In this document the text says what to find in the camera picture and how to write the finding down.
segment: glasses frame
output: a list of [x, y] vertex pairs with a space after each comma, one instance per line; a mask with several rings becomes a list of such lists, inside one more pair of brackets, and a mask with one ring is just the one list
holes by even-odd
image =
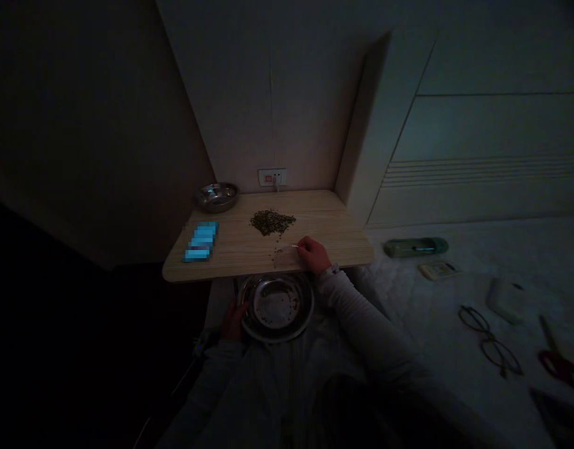
[[[473, 326], [471, 323], [468, 323], [464, 319], [462, 312], [466, 312], [474, 320], [474, 322], [476, 323], [476, 327]], [[480, 341], [480, 350], [482, 351], [482, 353], [484, 354], [484, 356], [487, 358], [487, 360], [489, 362], [491, 362], [495, 366], [499, 367], [499, 374], [501, 375], [501, 377], [503, 377], [504, 379], [507, 379], [507, 371], [508, 370], [513, 372], [514, 374], [517, 374], [517, 375], [524, 375], [524, 371], [522, 370], [522, 367], [520, 366], [520, 362], [518, 361], [518, 359], [516, 359], [516, 356], [513, 354], [513, 352], [506, 345], [504, 345], [499, 340], [497, 340], [495, 335], [493, 335], [493, 333], [491, 332], [491, 326], [489, 325], [489, 322], [485, 319], [485, 317], [483, 315], [480, 314], [479, 311], [477, 311], [473, 307], [460, 306], [460, 310], [458, 311], [457, 315], [460, 317], [460, 320], [466, 326], [473, 329], [474, 331], [481, 332], [487, 336], [487, 338], [484, 338]], [[479, 318], [484, 321], [484, 325], [479, 321]], [[497, 353], [499, 354], [499, 359], [500, 359], [499, 362], [497, 362], [496, 360], [493, 360], [491, 358], [491, 356], [489, 356], [489, 353], [485, 350], [485, 345], [489, 344], [489, 343], [493, 344], [493, 346], [497, 350]], [[499, 346], [504, 348], [509, 353], [509, 355], [512, 356], [514, 364], [512, 364], [503, 355], [503, 353], [499, 349]]]

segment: white bedsheet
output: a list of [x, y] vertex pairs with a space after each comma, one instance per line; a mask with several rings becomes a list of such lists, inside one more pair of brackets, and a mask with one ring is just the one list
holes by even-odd
[[[370, 280], [362, 289], [373, 290], [448, 388], [513, 446], [553, 447], [528, 388], [574, 405], [574, 390], [550, 377], [537, 360], [537, 352], [547, 349], [538, 323], [543, 314], [562, 354], [574, 362], [574, 217], [408, 226], [367, 230], [366, 235], [375, 260], [362, 268], [367, 270], [362, 278]], [[390, 259], [382, 250], [391, 238], [417, 237], [445, 238], [449, 250], [413, 259]], [[425, 279], [416, 266], [437, 259], [451, 260], [465, 273], [438, 282]], [[509, 324], [485, 305], [494, 277], [514, 278], [531, 292], [523, 324]], [[516, 355], [524, 377], [499, 375], [480, 350], [480, 334], [460, 321], [460, 304], [488, 320], [497, 339]]]

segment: wall socket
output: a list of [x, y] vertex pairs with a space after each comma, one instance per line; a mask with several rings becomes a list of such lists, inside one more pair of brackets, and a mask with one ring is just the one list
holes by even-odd
[[261, 186], [275, 185], [274, 177], [276, 177], [277, 184], [287, 185], [286, 168], [264, 168], [258, 170], [258, 181], [260, 181]]

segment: metal bowl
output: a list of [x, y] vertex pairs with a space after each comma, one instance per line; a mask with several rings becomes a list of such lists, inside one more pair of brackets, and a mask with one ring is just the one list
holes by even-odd
[[231, 183], [217, 183], [199, 188], [193, 194], [196, 205], [206, 213], [226, 212], [237, 204], [239, 187]]
[[312, 318], [314, 291], [303, 273], [257, 274], [241, 285], [238, 305], [249, 301], [243, 328], [256, 340], [282, 343], [304, 331]]

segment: hand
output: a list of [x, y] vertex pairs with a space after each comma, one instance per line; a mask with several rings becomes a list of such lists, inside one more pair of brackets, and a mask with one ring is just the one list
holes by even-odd
[[222, 340], [241, 341], [241, 318], [248, 309], [249, 302], [244, 302], [238, 308], [235, 308], [236, 301], [233, 299], [226, 310], [223, 324], [220, 331]]
[[308, 236], [298, 241], [298, 254], [316, 276], [333, 265], [324, 246]]

